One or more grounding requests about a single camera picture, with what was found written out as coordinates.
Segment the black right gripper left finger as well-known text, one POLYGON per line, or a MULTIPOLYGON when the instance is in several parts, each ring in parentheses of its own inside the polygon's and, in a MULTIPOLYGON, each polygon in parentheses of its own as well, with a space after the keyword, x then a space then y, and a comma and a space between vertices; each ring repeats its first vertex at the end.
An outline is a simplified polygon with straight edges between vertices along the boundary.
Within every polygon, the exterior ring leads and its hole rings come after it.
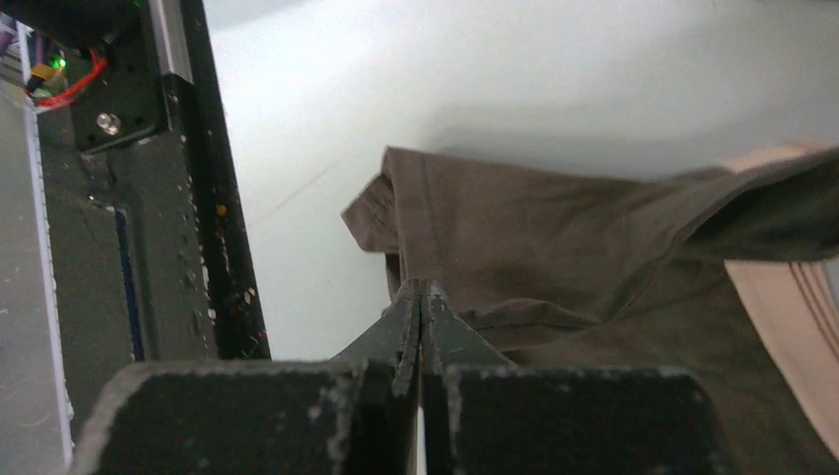
POLYGON ((135 363, 103 389, 74 474, 412 474, 421 286, 320 362, 135 363))

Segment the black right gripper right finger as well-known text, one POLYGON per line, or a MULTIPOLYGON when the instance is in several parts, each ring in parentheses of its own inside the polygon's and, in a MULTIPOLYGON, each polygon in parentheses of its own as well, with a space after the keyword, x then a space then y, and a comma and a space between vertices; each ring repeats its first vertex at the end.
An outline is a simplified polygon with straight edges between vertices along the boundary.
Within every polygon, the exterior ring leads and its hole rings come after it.
POLYGON ((422 402, 431 474, 727 474, 709 396, 668 366, 528 369, 420 286, 422 402))

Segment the brown boxer briefs beige waistband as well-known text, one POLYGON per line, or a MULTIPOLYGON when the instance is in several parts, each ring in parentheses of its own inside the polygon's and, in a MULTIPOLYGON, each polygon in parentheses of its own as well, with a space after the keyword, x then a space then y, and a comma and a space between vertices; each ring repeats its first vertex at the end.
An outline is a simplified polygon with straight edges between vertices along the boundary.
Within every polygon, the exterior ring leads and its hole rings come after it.
POLYGON ((836 148, 637 181, 391 147, 342 217, 515 362, 684 367, 742 473, 837 472, 836 148))

